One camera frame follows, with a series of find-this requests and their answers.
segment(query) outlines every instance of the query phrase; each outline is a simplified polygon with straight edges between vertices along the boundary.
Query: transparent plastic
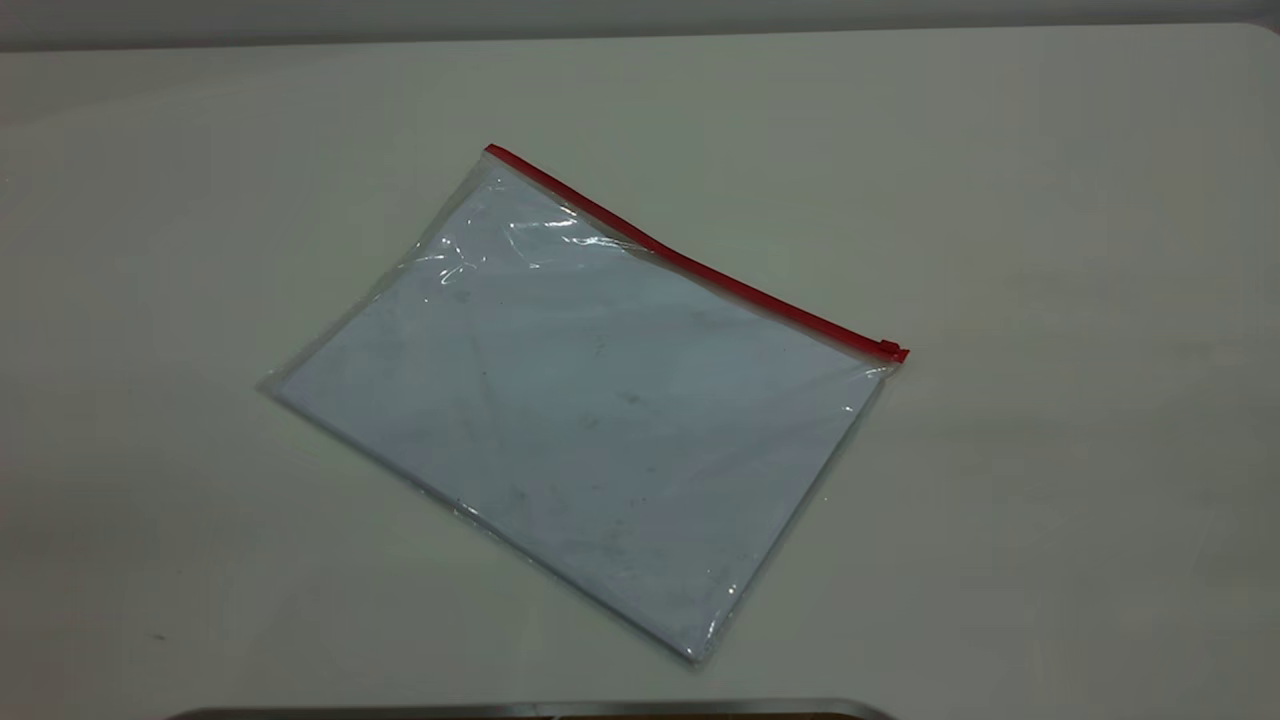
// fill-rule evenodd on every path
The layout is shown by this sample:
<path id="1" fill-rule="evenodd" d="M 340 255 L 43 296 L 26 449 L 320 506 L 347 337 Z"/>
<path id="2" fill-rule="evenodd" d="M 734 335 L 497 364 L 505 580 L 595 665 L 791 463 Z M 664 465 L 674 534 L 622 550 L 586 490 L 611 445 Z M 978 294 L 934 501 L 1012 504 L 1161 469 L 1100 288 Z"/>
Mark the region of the transparent plastic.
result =
<path id="1" fill-rule="evenodd" d="M 265 391 L 696 662 L 906 352 L 735 283 L 490 147 Z"/>

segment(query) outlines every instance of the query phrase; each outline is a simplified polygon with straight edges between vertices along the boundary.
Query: red zipper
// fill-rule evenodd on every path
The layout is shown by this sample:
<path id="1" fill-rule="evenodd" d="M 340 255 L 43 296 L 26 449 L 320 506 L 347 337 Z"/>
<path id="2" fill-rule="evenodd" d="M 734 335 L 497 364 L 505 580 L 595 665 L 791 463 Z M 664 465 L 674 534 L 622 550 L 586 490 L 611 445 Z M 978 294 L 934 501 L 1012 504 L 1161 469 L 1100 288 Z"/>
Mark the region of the red zipper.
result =
<path id="1" fill-rule="evenodd" d="M 817 333 L 824 334 L 836 342 L 858 350 L 859 352 L 874 355 L 876 357 L 881 357 L 891 363 L 901 363 L 906 360 L 906 355 L 910 352 L 910 350 L 896 342 L 888 340 L 872 340 L 847 328 L 842 328 L 831 320 L 826 320 L 813 313 L 801 310 L 790 302 L 783 302 L 782 300 L 778 300 L 767 292 L 755 290 L 741 281 L 736 281 L 719 270 L 708 268 L 692 258 L 676 252 L 654 240 L 649 233 L 605 210 L 581 192 L 535 168 L 529 160 L 525 160 L 506 147 L 490 145 L 489 147 L 485 147 L 485 152 L 511 165 L 513 169 L 564 199 L 570 205 L 577 206 L 580 210 L 594 217 L 596 220 L 614 228 L 636 245 L 649 250 L 672 265 L 676 265 L 686 273 L 698 275 L 719 288 L 732 292 L 758 307 L 763 307 L 771 313 L 777 313 L 788 320 L 799 323 Z"/>

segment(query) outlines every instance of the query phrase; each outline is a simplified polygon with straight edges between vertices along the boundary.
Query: gray wall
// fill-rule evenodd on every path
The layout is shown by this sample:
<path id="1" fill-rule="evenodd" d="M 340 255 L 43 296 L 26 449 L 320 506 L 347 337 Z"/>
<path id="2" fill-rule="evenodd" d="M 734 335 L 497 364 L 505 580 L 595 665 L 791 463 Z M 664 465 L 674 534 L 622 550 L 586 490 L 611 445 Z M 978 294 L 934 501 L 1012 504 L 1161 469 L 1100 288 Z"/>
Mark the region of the gray wall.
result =
<path id="1" fill-rule="evenodd" d="M 1280 0 L 0 0 L 0 50 L 1253 20 Z"/>

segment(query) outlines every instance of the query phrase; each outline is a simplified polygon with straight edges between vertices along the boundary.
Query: white tabletop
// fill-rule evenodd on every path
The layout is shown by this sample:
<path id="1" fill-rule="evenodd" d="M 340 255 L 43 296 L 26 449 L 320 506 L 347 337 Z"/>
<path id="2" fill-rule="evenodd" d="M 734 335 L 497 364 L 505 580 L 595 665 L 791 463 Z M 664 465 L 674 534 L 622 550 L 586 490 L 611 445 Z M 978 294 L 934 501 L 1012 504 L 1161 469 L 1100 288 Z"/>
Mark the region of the white tabletop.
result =
<path id="1" fill-rule="evenodd" d="M 914 351 L 700 669 L 255 391 L 488 142 Z M 1245 26 L 0 56 L 0 717 L 1271 717 L 1277 199 Z"/>

